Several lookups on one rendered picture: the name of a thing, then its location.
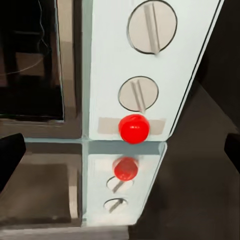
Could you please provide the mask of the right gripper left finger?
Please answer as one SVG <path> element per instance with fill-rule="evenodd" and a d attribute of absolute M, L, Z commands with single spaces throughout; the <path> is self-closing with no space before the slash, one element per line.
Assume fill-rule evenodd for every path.
<path fill-rule="evenodd" d="M 0 138 L 0 193 L 25 153 L 26 144 L 21 132 Z"/>

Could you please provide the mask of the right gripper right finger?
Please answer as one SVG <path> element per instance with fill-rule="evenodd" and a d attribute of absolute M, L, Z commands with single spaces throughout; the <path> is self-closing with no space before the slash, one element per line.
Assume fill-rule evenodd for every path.
<path fill-rule="evenodd" d="M 240 172 L 240 134 L 230 132 L 225 140 L 224 151 Z"/>

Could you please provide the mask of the microwave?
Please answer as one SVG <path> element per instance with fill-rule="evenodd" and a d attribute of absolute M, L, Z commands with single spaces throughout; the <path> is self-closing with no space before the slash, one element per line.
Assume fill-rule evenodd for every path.
<path fill-rule="evenodd" d="M 0 138 L 167 141 L 224 0 L 0 0 Z"/>

